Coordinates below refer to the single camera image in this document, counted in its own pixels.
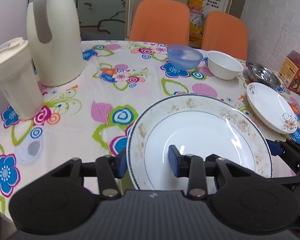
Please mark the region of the white plate with floral motif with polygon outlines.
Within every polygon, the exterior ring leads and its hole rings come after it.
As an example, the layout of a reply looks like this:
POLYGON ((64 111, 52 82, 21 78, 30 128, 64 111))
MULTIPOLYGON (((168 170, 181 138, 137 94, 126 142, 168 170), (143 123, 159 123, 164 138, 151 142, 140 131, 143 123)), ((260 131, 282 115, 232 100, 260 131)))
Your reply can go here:
POLYGON ((250 107, 270 129, 281 134, 292 134, 298 121, 288 102, 272 88, 258 82, 247 86, 250 107))

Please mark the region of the large blue-rimmed white plate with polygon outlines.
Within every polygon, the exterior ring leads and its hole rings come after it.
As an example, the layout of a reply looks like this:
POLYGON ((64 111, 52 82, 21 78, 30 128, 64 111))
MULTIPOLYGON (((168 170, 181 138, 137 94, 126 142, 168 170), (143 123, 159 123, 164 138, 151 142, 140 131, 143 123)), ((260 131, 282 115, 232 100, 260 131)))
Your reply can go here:
POLYGON ((164 98, 137 118, 127 140, 127 166, 138 190, 186 190, 168 161, 169 146, 182 155, 215 154, 270 178, 269 146, 258 127, 229 104, 204 95, 164 98))

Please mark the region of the stainless steel bowl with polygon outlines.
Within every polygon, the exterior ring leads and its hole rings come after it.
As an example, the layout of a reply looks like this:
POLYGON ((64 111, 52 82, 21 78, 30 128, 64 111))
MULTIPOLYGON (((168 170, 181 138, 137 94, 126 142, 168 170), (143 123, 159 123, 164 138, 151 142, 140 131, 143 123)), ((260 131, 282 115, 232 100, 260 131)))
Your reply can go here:
POLYGON ((247 76, 251 82, 262 83, 272 88, 281 86, 279 78, 271 70, 261 64, 254 61, 248 61, 246 67, 247 76))

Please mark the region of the white ceramic bowl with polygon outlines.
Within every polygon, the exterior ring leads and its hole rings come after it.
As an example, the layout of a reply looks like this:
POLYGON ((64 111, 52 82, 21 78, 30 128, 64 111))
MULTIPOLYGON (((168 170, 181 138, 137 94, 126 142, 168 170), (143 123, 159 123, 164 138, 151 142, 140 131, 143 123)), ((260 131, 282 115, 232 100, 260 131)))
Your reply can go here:
POLYGON ((222 80, 232 80, 243 71, 243 66, 237 59, 215 50, 207 52, 207 65, 209 71, 222 80))

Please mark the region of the translucent blue plastic bowl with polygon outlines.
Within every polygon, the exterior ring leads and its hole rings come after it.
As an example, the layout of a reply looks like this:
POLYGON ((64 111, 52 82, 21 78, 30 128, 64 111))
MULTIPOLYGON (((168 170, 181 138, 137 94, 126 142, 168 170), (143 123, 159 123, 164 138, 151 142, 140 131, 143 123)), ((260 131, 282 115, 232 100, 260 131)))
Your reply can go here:
POLYGON ((174 44, 167 47, 167 58, 179 69, 193 70, 201 63, 203 55, 191 47, 174 44))

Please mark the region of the floral tablecloth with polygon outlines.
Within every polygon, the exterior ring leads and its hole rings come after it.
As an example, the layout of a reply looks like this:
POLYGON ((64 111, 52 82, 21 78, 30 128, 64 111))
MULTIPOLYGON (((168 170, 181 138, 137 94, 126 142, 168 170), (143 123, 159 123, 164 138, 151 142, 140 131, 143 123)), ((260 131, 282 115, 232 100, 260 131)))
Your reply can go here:
MULTIPOLYGON (((44 87, 41 111, 21 120, 8 106, 0 117, 0 214, 10 217, 9 202, 20 189, 70 159, 90 163, 104 155, 118 155, 137 118, 154 103, 175 95, 215 98, 246 115, 265 140, 300 143, 300 96, 281 85, 273 88, 290 105, 298 121, 292 134, 266 126, 247 98, 246 64, 232 80, 222 80, 208 69, 207 52, 193 70, 182 70, 167 58, 167 45, 132 41, 83 42, 85 68, 75 80, 44 87)), ((293 172, 272 156, 272 177, 293 172)))

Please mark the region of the red cracker box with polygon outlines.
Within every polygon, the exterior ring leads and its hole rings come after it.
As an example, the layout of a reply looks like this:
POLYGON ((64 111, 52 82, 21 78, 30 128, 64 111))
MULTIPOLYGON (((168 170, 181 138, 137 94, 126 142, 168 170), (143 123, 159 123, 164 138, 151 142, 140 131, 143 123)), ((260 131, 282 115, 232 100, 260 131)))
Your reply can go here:
POLYGON ((284 85, 300 96, 300 54, 291 51, 285 58, 279 71, 279 78, 284 85))

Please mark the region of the right orange chair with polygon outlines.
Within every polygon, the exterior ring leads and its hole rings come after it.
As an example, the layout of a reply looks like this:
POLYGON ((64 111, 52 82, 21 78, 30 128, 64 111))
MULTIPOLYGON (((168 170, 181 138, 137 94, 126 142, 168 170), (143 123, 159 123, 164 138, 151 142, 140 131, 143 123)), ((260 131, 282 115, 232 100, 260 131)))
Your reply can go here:
POLYGON ((210 12, 204 21, 201 49, 221 51, 234 58, 247 60, 248 30, 245 23, 224 12, 210 12))

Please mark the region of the orange chair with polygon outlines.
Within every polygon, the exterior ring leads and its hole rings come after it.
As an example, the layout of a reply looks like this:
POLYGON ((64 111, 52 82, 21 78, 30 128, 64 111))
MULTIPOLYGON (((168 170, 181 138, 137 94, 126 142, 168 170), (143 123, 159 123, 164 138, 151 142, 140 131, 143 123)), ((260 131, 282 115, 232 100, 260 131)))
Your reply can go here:
POLYGON ((221 51, 234 58, 247 60, 248 30, 245 23, 224 12, 210 12, 204 21, 201 49, 221 51))
POLYGON ((189 45, 190 10, 170 0, 144 0, 137 9, 130 41, 189 45))

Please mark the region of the left orange chair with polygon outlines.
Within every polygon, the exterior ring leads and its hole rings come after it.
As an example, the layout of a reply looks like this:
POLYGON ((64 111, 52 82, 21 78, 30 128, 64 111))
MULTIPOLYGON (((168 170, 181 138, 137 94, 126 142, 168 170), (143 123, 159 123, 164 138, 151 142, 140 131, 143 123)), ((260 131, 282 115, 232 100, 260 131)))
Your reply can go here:
POLYGON ((137 9, 130 41, 189 45, 190 10, 170 0, 144 0, 137 9))

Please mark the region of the cream thermos jug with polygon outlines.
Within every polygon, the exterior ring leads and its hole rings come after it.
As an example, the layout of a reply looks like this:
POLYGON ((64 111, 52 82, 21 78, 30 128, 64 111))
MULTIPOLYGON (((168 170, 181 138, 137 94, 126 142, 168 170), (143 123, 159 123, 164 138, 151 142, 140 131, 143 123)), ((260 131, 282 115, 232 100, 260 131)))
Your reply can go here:
POLYGON ((60 86, 83 72, 74 0, 29 0, 26 31, 34 67, 43 85, 60 86))

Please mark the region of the cream plastic tumbler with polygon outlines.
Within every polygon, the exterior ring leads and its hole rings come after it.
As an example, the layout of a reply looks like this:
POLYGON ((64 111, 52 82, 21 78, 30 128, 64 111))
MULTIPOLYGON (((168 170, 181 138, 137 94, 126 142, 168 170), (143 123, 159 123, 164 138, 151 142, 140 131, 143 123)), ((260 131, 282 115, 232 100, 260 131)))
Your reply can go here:
POLYGON ((22 37, 0 45, 0 89, 21 120, 32 119, 43 107, 29 42, 22 37))

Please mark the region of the yellow snack bag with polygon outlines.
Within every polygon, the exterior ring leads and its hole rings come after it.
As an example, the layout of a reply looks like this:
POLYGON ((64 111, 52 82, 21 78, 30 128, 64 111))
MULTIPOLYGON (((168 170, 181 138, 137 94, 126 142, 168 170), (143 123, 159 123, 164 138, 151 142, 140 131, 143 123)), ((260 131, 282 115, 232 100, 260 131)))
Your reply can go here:
POLYGON ((203 40, 204 2, 202 0, 187 0, 190 10, 189 44, 193 48, 200 48, 203 40))

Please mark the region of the glass panel with cartoon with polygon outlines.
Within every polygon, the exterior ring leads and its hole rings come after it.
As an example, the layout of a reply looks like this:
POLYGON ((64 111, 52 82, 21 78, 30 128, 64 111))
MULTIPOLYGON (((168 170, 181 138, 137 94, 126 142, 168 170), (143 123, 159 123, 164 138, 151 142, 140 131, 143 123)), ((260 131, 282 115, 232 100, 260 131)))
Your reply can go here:
POLYGON ((75 0, 81 38, 124 40, 126 0, 75 0))

